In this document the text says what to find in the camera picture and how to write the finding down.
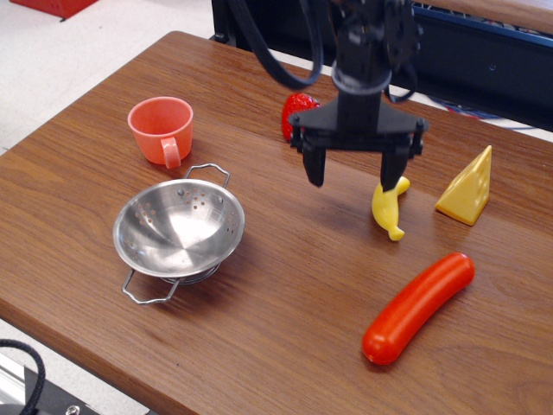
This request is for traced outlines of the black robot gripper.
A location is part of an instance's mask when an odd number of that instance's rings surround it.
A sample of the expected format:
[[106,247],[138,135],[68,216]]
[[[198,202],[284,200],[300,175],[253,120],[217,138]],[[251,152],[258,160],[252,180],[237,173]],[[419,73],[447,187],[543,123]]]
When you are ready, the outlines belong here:
[[331,79],[338,96],[325,105],[289,117],[293,127],[290,144],[302,153],[308,180],[324,183],[326,150],[379,152],[382,155],[380,184],[393,190],[409,158],[423,151],[423,133],[429,128],[422,118],[386,104],[393,70],[378,67],[368,77],[348,73],[335,62]]

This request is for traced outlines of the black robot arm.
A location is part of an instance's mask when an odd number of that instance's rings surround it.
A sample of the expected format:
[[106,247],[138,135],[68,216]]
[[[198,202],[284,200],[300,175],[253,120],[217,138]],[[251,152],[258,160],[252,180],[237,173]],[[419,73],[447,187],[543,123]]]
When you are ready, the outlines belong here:
[[395,72],[405,71],[417,83],[410,60],[420,49],[422,29],[409,1],[345,1],[341,8],[345,18],[336,31],[331,72],[338,95],[292,114],[290,143],[317,187],[324,182],[327,150],[378,152],[380,184],[391,191],[408,161],[421,154],[429,128],[426,120],[394,108],[400,99],[389,90]]

